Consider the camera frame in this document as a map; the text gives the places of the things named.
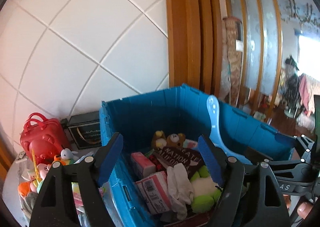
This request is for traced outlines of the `person right hand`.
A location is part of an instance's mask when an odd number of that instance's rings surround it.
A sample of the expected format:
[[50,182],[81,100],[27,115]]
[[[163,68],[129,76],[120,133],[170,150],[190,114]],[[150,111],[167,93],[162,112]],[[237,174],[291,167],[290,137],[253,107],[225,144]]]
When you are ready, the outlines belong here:
[[[291,197],[287,194],[284,194],[283,196],[285,199],[286,207],[289,210],[291,206]],[[313,208],[312,204],[310,204],[309,202],[303,202],[298,206],[297,213],[299,217],[301,217],[302,219],[306,219],[306,217],[308,216],[312,208]]]

